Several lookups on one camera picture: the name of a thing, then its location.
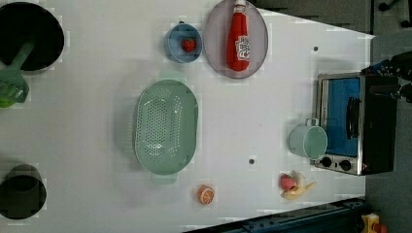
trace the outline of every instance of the plate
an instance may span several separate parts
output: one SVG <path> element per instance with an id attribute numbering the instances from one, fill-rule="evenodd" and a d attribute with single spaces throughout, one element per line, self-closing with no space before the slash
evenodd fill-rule
<path id="1" fill-rule="evenodd" d="M 226 65 L 226 42 L 233 16 L 235 0 L 224 0 L 212 10 L 206 21 L 203 43 L 206 55 L 213 68 L 220 74 L 233 79 L 243 79 L 254 74 L 267 54 L 268 36 L 266 24 L 258 9 L 247 2 L 249 45 L 251 48 L 248 69 L 236 72 Z"/>

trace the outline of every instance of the dark gray floor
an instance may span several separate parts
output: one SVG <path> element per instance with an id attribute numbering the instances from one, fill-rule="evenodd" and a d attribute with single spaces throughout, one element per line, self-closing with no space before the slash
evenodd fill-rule
<path id="1" fill-rule="evenodd" d="M 259 8 L 306 17 L 379 36 L 379 48 L 373 48 L 372 62 L 412 50 L 412 29 L 400 23 L 409 19 L 407 0 L 399 0 L 392 9 L 379 12 L 382 2 L 375 0 L 374 16 L 370 0 L 252 0 Z M 412 104 L 399 101 L 397 110 L 395 170 L 366 177 L 366 202 L 371 204 L 389 232 L 412 232 Z"/>

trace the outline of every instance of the black pot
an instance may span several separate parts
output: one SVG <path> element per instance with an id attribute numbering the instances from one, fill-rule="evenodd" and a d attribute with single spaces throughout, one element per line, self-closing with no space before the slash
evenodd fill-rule
<path id="1" fill-rule="evenodd" d="M 34 49 L 21 66 L 22 71 L 47 69 L 64 48 L 64 34 L 58 20 L 36 4 L 15 2 L 0 8 L 0 60 L 10 65 L 25 42 Z"/>
<path id="2" fill-rule="evenodd" d="M 10 219 L 34 216 L 42 209 L 46 197 L 39 171 L 27 164 L 19 165 L 0 184 L 0 215 Z"/>

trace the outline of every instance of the blue mug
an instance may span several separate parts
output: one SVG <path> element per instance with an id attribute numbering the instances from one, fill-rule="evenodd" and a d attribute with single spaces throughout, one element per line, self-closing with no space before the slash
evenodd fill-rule
<path id="1" fill-rule="evenodd" d="M 196 48 L 191 52 L 186 52 L 182 48 L 182 41 L 193 38 L 196 41 Z M 199 31 L 193 26 L 180 21 L 172 28 L 164 39 L 164 52 L 172 61 L 178 63 L 192 62 L 200 56 L 203 49 L 203 42 Z"/>

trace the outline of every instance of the orange object in bowl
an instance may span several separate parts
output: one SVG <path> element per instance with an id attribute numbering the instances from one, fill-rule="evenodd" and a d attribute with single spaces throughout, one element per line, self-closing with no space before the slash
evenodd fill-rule
<path id="1" fill-rule="evenodd" d="M 212 203 L 214 197 L 215 191 L 210 186 L 202 185 L 197 191 L 197 200 L 203 205 Z"/>

